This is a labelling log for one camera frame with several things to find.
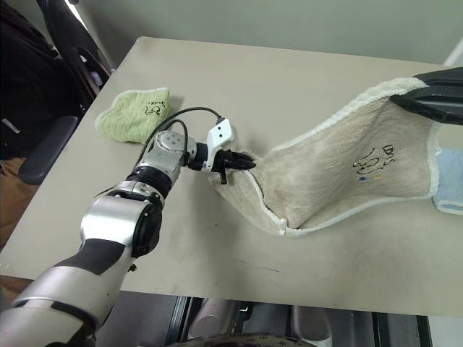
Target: black cable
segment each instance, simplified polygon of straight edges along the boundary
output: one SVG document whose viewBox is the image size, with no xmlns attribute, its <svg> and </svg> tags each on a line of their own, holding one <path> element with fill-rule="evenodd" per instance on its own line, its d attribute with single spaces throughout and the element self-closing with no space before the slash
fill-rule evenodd
<svg viewBox="0 0 463 347">
<path fill-rule="evenodd" d="M 108 189 L 103 190 L 102 192 L 99 192 L 97 195 L 94 196 L 94 198 L 97 197 L 98 195 L 102 195 L 103 193 L 106 193 L 108 190 L 111 190 L 111 189 L 113 189 L 114 187 L 115 187 L 115 186 L 112 186 L 112 187 L 109 187 Z"/>
<path fill-rule="evenodd" d="M 187 129 L 187 126 L 185 125 L 185 123 L 183 121 L 181 121 L 180 119 L 174 119 L 173 121 L 170 121 L 166 125 L 166 129 L 168 129 L 169 127 L 171 127 L 175 123 L 179 123 L 180 125 L 182 125 L 182 128 L 183 128 L 183 135 L 184 135 L 184 139 L 183 139 L 183 160 L 184 160 L 184 163 L 183 163 L 183 165 L 186 166 L 188 164 L 188 158 L 190 156 L 190 154 L 188 153 L 188 129 Z"/>
<path fill-rule="evenodd" d="M 224 117 L 222 117 L 220 114 L 218 114 L 216 111 L 214 111 L 212 108 L 209 108 L 209 107 L 202 107 L 202 106 L 198 106 L 198 107 L 189 107 L 189 108 L 185 108 L 183 110 L 180 110 L 176 113 L 173 113 L 171 114 L 169 117 L 167 117 L 166 119 L 164 119 L 150 134 L 150 136 L 148 136 L 145 144 L 143 145 L 143 148 L 140 152 L 140 155 L 138 156 L 138 159 L 135 163 L 135 166 L 140 162 L 140 160 L 142 160 L 142 157 L 143 155 L 145 154 L 145 151 L 146 151 L 146 148 L 148 147 L 148 144 L 150 143 L 150 141 L 153 139 L 153 136 L 155 135 L 156 132 L 160 131 L 160 130 L 165 130 L 167 129 L 167 127 L 165 127 L 165 125 L 167 124 L 168 121 L 172 120 L 173 118 L 177 117 L 177 116 L 180 116 L 181 114 L 183 113 L 187 113 L 187 112 L 191 112 L 191 111 L 207 111 L 207 112 L 210 112 L 212 113 L 214 116 L 217 117 L 217 124 L 220 123 L 221 121 L 224 120 Z"/>
</svg>

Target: beige towel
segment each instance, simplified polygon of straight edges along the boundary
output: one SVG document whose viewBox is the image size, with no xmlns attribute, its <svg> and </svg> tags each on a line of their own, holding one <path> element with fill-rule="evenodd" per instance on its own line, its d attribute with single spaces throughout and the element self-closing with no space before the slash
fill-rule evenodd
<svg viewBox="0 0 463 347">
<path fill-rule="evenodd" d="M 257 227 L 282 236 L 325 228 L 383 202 L 430 198 L 438 186 L 437 123 L 388 100 L 425 86 L 410 77 L 372 87 L 256 158 L 251 171 L 231 171 L 227 185 L 212 176 L 211 184 Z"/>
</svg>

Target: floor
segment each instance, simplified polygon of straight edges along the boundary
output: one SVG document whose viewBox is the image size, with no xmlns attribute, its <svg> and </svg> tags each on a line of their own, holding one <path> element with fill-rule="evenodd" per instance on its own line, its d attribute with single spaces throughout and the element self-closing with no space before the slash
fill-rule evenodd
<svg viewBox="0 0 463 347">
<path fill-rule="evenodd" d="M 98 331 L 96 347 L 162 347 L 175 296 L 121 292 L 105 325 Z"/>
<path fill-rule="evenodd" d="M 106 324 L 98 331 L 96 347 L 163 347 L 175 296 L 121 292 Z M 1 295 L 1 310 L 8 304 Z M 243 333 L 284 335 L 288 306 L 256 304 Z M 373 347 L 371 313 L 327 309 L 333 347 Z M 420 347 L 414 316 L 388 315 L 390 347 Z"/>
</svg>

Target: robotic arm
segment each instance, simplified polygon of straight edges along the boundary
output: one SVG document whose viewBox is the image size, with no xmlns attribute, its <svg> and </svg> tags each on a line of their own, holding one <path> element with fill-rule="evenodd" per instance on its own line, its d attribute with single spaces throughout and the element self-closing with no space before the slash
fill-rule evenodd
<svg viewBox="0 0 463 347">
<path fill-rule="evenodd" d="M 47 269 L 2 313 L 0 346 L 94 345 L 125 274 L 159 241 L 162 209 L 181 167 L 219 172 L 226 184 L 225 168 L 255 166 L 251 157 L 224 150 L 234 130 L 228 119 L 219 121 L 205 144 L 168 129 L 148 140 L 132 173 L 84 215 L 79 252 Z"/>
</svg>

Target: blue towel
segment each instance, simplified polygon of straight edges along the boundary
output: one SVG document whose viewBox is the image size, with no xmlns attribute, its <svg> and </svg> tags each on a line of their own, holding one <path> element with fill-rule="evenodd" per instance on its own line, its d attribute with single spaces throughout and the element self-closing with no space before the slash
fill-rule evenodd
<svg viewBox="0 0 463 347">
<path fill-rule="evenodd" d="M 434 205 L 439 211 L 463 215 L 463 149 L 443 148 L 437 164 L 440 176 Z"/>
</svg>

